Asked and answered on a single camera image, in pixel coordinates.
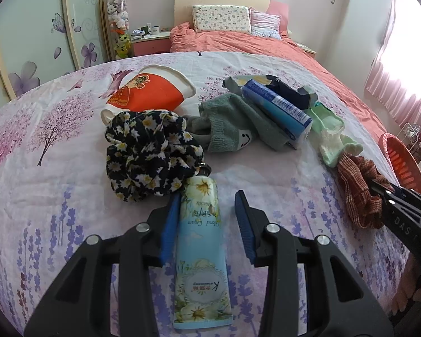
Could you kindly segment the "floral hand cream tube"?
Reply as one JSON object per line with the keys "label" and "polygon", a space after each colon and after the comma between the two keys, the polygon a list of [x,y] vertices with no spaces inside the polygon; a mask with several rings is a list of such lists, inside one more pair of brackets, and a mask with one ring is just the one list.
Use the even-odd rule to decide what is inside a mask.
{"label": "floral hand cream tube", "polygon": [[208,329],[232,321],[217,184],[207,176],[191,177],[179,213],[173,326]]}

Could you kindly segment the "red plaid scrunchie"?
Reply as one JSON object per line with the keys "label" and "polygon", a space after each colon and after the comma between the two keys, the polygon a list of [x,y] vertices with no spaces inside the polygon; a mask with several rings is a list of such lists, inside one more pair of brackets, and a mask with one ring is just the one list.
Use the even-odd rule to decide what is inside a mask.
{"label": "red plaid scrunchie", "polygon": [[383,226],[382,200],[370,193],[368,181],[373,180],[393,192],[389,180],[378,172],[373,161],[347,153],[338,159],[337,172],[344,190],[345,208],[354,225],[380,229]]}

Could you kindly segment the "orange white paper cup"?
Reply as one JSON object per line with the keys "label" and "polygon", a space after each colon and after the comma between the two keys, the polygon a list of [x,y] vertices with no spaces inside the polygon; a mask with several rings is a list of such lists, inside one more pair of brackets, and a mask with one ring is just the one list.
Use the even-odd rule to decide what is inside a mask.
{"label": "orange white paper cup", "polygon": [[173,111],[195,94],[195,85],[180,71],[165,65],[147,65],[110,95],[100,116],[108,125],[126,111]]}

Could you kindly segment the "orange trash basket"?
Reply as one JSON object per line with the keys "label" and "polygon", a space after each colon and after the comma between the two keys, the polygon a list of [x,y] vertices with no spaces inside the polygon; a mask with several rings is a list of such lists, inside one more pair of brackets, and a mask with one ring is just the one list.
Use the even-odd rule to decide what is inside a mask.
{"label": "orange trash basket", "polygon": [[405,144],[391,133],[384,133],[379,139],[379,147],[399,184],[421,194],[421,171]]}

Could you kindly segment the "grey green sock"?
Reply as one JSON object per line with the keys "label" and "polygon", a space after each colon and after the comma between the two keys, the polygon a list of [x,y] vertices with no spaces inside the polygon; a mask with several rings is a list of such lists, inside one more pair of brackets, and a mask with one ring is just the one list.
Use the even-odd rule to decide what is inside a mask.
{"label": "grey green sock", "polygon": [[257,138],[275,151],[283,151],[287,134],[245,98],[223,94],[198,107],[197,116],[187,116],[187,131],[204,150],[212,153],[244,149]]}

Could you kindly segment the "blue toothpaste box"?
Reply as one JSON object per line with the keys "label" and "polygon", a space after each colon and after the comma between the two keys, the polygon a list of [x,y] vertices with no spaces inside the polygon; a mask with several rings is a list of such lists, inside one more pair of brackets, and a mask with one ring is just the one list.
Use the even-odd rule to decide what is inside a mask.
{"label": "blue toothpaste box", "polygon": [[259,106],[299,149],[312,128],[312,118],[271,89],[251,79],[241,87],[242,95]]}

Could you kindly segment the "light green sock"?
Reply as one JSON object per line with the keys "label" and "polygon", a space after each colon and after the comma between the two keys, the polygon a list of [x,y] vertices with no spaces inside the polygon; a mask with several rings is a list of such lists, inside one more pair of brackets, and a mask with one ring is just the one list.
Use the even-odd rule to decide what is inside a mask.
{"label": "light green sock", "polygon": [[342,154],[361,154],[363,145],[344,134],[344,121],[325,105],[317,101],[306,114],[312,119],[312,131],[319,139],[319,152],[328,167],[335,167]]}

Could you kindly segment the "pink window curtain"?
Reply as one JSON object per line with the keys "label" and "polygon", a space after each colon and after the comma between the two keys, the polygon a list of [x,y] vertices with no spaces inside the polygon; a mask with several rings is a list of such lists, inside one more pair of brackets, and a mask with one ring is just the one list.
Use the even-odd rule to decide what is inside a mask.
{"label": "pink window curtain", "polygon": [[421,4],[392,0],[383,45],[368,75],[366,91],[403,126],[421,126]]}

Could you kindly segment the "salmon pink duvet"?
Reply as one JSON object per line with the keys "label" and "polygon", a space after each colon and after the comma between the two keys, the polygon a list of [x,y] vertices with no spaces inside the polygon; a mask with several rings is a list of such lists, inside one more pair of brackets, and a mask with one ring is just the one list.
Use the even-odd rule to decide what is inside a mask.
{"label": "salmon pink duvet", "polygon": [[257,37],[243,32],[197,32],[186,21],[170,31],[170,51],[172,53],[191,51],[241,52],[289,59],[301,64],[328,86],[366,127],[375,140],[378,140],[383,133],[389,132],[381,119],[367,104],[330,71],[299,48],[285,33],[282,33],[281,39],[277,40]]}

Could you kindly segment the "striped pink pillow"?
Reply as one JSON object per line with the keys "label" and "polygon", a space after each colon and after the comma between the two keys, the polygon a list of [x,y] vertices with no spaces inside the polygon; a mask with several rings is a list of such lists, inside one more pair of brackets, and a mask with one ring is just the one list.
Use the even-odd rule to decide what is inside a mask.
{"label": "striped pink pillow", "polygon": [[251,34],[257,37],[281,40],[281,16],[260,12],[254,8],[249,9],[251,21]]}

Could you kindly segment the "pink bedside table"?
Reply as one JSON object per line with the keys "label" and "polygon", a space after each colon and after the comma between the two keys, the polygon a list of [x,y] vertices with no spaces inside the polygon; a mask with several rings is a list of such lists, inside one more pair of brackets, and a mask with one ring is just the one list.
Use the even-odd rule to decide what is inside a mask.
{"label": "pink bedside table", "polygon": [[170,47],[170,32],[161,32],[132,41],[133,56],[169,53]]}

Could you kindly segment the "floral white pillow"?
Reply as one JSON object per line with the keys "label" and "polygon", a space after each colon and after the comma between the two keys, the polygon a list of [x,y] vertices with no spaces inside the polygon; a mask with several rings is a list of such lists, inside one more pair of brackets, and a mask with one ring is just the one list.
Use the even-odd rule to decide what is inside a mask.
{"label": "floral white pillow", "polygon": [[251,33],[249,9],[245,6],[196,4],[192,6],[192,21],[197,32]]}

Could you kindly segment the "white mug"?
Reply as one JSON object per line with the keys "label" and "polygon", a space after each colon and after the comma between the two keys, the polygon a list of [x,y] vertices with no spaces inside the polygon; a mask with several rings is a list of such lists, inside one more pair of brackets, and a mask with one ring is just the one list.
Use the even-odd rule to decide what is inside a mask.
{"label": "white mug", "polygon": [[153,36],[157,36],[160,33],[160,27],[159,26],[152,26],[150,30],[150,34]]}

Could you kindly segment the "cream pink headboard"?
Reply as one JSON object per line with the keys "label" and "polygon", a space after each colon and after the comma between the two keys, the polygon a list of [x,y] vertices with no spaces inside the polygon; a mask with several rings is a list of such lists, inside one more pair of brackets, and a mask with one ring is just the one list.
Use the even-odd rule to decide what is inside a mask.
{"label": "cream pink headboard", "polygon": [[255,10],[281,17],[281,32],[287,32],[289,21],[289,7],[287,4],[275,0],[174,0],[174,25],[186,21],[193,25],[191,7],[194,4],[232,4],[253,7]]}

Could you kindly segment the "floral sliding wardrobe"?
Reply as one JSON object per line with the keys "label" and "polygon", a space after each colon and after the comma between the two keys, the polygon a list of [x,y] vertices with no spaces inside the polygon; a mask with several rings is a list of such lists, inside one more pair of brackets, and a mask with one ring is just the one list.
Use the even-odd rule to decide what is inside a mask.
{"label": "floral sliding wardrobe", "polygon": [[1,0],[0,107],[47,81],[109,61],[104,0]]}

